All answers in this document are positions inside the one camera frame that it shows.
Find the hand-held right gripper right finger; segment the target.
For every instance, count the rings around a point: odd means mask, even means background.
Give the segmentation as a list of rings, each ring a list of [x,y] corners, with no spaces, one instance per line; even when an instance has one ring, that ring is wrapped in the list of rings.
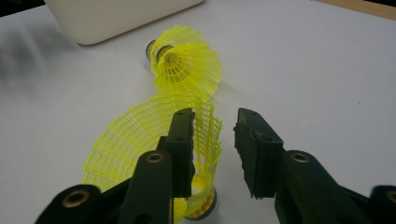
[[[256,199],[276,194],[277,169],[284,152],[283,140],[256,111],[239,108],[234,147],[242,162],[250,195]]]

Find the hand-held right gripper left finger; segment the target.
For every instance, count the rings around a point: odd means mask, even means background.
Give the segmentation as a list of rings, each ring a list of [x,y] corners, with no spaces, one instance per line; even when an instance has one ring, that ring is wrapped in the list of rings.
[[[172,117],[168,135],[161,136],[158,150],[165,150],[172,159],[173,197],[189,198],[195,175],[193,165],[193,121],[190,107],[178,110]]]

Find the yellow plastic shuttlecock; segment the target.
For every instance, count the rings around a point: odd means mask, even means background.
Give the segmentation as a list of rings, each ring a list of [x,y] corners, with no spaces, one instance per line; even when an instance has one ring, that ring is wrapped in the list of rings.
[[[222,121],[215,115],[215,106],[196,95],[155,96],[114,119],[93,145],[84,164],[82,182],[105,191],[131,177],[138,157],[155,149],[159,139],[168,134],[173,115],[188,107],[195,113],[195,175],[192,195],[174,199],[174,221],[203,215],[215,197],[213,182],[222,152],[219,142]]]
[[[196,95],[209,100],[222,78],[219,55],[190,26],[175,25],[148,42],[146,55],[159,94]]]

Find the white plastic bin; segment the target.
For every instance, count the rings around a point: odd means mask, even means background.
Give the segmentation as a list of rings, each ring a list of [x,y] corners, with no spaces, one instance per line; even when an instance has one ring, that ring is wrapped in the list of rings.
[[[65,33],[92,45],[205,0],[44,0]]]

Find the white table mat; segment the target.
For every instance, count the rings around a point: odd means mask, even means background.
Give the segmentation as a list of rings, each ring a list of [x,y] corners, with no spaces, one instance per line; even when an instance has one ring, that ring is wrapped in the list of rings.
[[[154,95],[145,47],[176,24],[197,29],[223,68],[213,96],[219,202],[181,224],[277,224],[273,201],[250,197],[233,146],[242,107],[340,185],[361,194],[396,185],[396,21],[313,0],[205,0],[81,46],[37,7],[0,18],[0,224],[34,224],[81,181],[107,125]]]

